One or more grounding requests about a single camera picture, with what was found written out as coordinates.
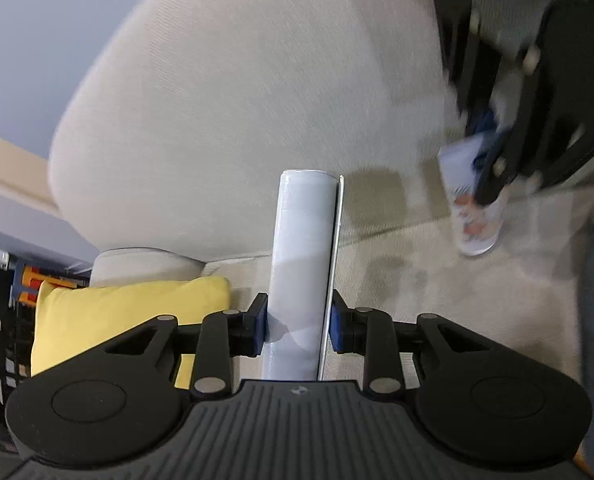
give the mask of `beige sofa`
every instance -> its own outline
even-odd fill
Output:
[[[495,250],[458,256],[435,156],[462,128],[432,0],[144,0],[62,118],[50,183],[103,251],[94,286],[217,272],[245,308],[267,287],[281,172],[344,174],[349,306],[435,311],[578,377],[594,187],[514,202]],[[327,376],[360,364],[331,355]]]

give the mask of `white cylinder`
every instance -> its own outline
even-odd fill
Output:
[[[268,288],[262,378],[317,379],[337,178],[324,171],[282,173]]]

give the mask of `yellow cushion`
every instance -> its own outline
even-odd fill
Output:
[[[179,324],[202,319],[230,306],[231,288],[219,276],[192,282],[148,282],[69,290],[44,282],[35,313],[33,374],[58,365],[159,314]],[[175,386],[188,388],[194,356],[182,357]]]

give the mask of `blue-gray wall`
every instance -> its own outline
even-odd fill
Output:
[[[139,0],[0,0],[0,137],[48,157],[66,105]]]

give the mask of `white object on shelf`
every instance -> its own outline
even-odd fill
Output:
[[[337,177],[282,173],[268,289],[263,380],[317,379],[335,230]]]

